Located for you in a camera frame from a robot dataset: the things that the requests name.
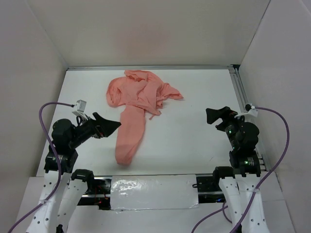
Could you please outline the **pink zip jacket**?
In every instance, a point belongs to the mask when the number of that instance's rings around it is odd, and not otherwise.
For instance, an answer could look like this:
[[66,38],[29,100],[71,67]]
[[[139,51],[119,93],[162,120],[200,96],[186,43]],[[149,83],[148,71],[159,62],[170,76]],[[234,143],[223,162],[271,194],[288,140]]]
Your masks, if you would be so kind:
[[125,106],[120,116],[115,159],[117,164],[131,164],[145,133],[148,112],[161,115],[167,99],[182,100],[182,94],[157,75],[144,70],[125,70],[124,76],[113,79],[107,88],[106,100],[110,107]]

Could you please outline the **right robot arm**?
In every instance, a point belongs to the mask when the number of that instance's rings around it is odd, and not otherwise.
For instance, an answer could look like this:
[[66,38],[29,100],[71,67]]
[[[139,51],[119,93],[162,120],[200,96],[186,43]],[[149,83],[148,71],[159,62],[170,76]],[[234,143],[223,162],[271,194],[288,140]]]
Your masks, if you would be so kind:
[[218,119],[222,122],[216,129],[225,132],[232,146],[229,153],[230,166],[218,166],[213,172],[212,185],[222,190],[235,233],[269,232],[257,184],[261,181],[260,163],[255,151],[259,129],[245,121],[229,107],[206,109],[207,123]]

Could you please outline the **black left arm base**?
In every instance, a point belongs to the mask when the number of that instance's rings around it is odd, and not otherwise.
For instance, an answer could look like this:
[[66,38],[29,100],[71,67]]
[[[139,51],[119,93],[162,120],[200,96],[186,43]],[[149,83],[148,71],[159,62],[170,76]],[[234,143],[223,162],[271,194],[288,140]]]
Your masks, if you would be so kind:
[[81,197],[78,206],[96,206],[100,210],[111,210],[112,176],[95,176],[94,182]]

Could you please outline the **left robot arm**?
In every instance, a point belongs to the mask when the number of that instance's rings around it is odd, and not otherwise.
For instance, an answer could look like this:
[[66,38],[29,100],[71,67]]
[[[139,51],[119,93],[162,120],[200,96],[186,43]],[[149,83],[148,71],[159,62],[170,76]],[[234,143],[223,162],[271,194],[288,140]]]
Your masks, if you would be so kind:
[[84,193],[96,188],[91,170],[74,170],[78,158],[77,147],[90,138],[109,137],[120,122],[76,113],[77,125],[69,119],[60,119],[52,126],[52,144],[44,165],[44,184],[39,207],[27,228],[28,233],[65,233],[78,202]]

